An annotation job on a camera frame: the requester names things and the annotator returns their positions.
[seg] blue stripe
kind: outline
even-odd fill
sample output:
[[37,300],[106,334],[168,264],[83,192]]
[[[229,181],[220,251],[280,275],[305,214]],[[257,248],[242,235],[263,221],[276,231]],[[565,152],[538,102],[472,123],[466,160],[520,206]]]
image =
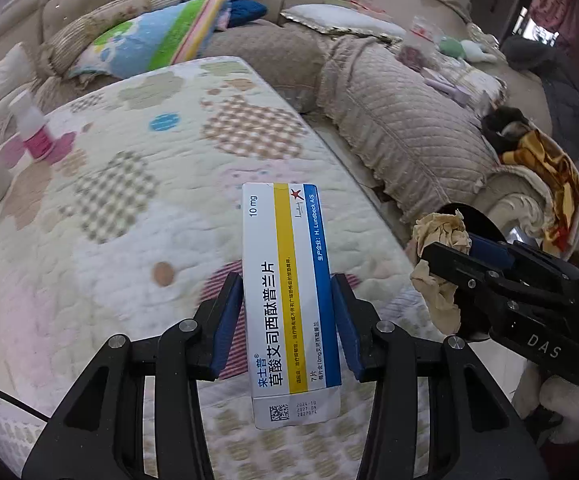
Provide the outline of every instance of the blue stripe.
[[[321,342],[323,346],[323,364],[325,366],[325,385],[341,384],[341,363],[338,360],[338,341],[336,340],[336,325],[333,320],[332,285],[330,283],[327,249],[325,248],[325,231],[321,217],[321,206],[318,192],[313,184],[303,184],[305,204],[307,205],[307,222],[309,238],[312,242],[312,258],[314,260],[314,276],[316,277],[316,297],[321,319]],[[322,259],[318,259],[320,245]]]

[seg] checkered pattern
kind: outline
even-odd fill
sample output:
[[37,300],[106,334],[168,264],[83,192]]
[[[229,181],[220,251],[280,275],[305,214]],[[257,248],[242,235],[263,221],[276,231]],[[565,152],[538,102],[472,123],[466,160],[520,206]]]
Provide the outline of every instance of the checkered pattern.
[[81,97],[80,99],[74,101],[70,105],[70,110],[72,110],[73,114],[82,112],[83,110],[86,110],[86,108],[99,104],[102,99],[103,99],[102,92],[87,94],[86,96]]
[[120,152],[103,171],[76,184],[81,228],[90,240],[104,244],[124,235],[156,194],[156,180],[134,152]]
[[216,141],[217,148],[223,152],[257,158],[290,158],[300,155],[303,147],[298,139],[306,131],[293,112],[253,106],[243,96],[234,96],[208,120],[202,133]]

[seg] beige cloth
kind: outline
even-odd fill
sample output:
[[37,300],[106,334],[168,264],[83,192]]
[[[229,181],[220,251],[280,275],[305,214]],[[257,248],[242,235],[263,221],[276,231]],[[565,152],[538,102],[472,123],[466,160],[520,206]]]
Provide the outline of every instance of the beige cloth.
[[[440,242],[462,253],[469,253],[472,245],[465,230],[463,215],[431,213],[416,221],[412,240],[416,243],[416,253],[420,258],[429,244]],[[413,287],[418,290],[427,304],[429,317],[434,326],[445,335],[454,334],[460,328],[460,310],[454,303],[457,286],[429,273],[429,263],[420,260],[412,274]]]

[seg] green plush toy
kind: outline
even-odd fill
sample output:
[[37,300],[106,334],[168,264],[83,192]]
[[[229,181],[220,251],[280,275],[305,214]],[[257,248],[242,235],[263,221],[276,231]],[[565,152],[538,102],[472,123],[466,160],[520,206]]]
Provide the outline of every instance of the green plush toy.
[[441,51],[441,54],[455,59],[465,59],[467,57],[463,45],[454,38],[443,38],[441,43],[439,43],[439,51]]

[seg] bed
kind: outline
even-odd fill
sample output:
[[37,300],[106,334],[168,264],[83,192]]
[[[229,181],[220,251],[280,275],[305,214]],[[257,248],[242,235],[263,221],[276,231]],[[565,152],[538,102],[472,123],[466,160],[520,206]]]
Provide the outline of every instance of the bed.
[[[244,182],[316,184],[330,272],[346,273],[381,316],[414,335],[442,338],[408,286],[405,253],[362,190],[241,59],[201,59],[115,83],[52,112],[50,127],[58,137],[54,158],[32,163],[18,136],[0,147],[15,177],[0,203],[0,389],[40,412],[52,413],[110,336],[160,334],[240,270]],[[119,173],[126,184],[107,194]],[[340,417],[257,430],[244,336],[241,319],[223,378],[200,384],[217,478],[352,478],[373,385],[346,371]],[[420,403],[422,472],[425,395]],[[149,383],[145,428],[146,469],[154,474]],[[13,471],[20,473],[41,430],[38,420],[0,406],[0,456]]]

